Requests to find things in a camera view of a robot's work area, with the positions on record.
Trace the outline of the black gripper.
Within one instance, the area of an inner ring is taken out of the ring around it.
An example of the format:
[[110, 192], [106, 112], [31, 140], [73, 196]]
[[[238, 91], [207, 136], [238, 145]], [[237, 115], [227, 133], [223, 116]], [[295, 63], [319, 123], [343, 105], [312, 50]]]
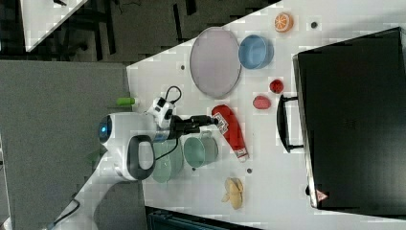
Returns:
[[171, 122], [169, 125], [169, 140], [178, 139], [183, 135], [191, 134], [191, 133], [200, 133], [200, 127], [203, 126], [210, 126], [210, 125], [217, 125], [218, 120], [217, 118], [213, 118], [207, 115], [195, 115], [191, 116], [191, 120], [197, 127], [194, 127], [190, 121], [182, 120], [179, 116], [174, 115], [171, 118]]

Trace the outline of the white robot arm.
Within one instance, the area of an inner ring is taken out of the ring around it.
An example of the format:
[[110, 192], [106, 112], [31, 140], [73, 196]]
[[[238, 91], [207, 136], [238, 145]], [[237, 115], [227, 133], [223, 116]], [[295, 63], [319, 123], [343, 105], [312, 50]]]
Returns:
[[99, 125], [100, 143], [106, 148], [97, 168], [60, 216], [46, 230], [98, 230], [95, 211], [114, 185], [125, 181], [142, 181], [152, 175], [156, 156], [153, 150], [142, 151], [140, 145], [176, 140], [198, 133], [200, 128], [216, 125], [207, 115], [182, 119], [176, 115], [149, 112], [119, 112], [105, 116]]

